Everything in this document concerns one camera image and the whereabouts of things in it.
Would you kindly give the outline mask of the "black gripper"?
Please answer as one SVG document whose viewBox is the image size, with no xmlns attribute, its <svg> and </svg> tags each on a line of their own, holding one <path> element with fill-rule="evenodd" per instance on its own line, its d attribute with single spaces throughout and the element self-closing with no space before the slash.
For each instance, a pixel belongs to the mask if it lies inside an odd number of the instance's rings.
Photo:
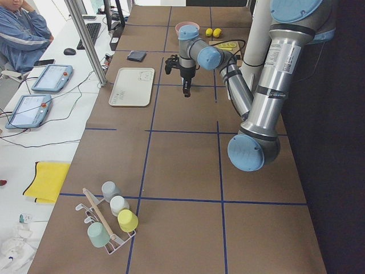
<svg viewBox="0 0 365 274">
<path fill-rule="evenodd" d="M 191 80 L 195 77 L 196 67 L 180 67 L 180 76 L 183 81 L 182 91 L 186 98 L 190 97 Z"/>
</svg>

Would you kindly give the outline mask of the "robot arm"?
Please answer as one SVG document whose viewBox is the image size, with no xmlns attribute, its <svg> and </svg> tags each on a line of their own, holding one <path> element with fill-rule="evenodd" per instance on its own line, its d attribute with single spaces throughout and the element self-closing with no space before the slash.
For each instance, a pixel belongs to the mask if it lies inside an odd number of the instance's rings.
<svg viewBox="0 0 365 274">
<path fill-rule="evenodd" d="M 239 170 L 259 170 L 278 156 L 275 127 L 302 50 L 334 36 L 337 7 L 337 1 L 257 1 L 241 67 L 232 53 L 201 39 L 194 25 L 180 28 L 177 67 L 184 95 L 190 96 L 196 67 L 218 70 L 242 119 L 228 144 Z"/>
</svg>

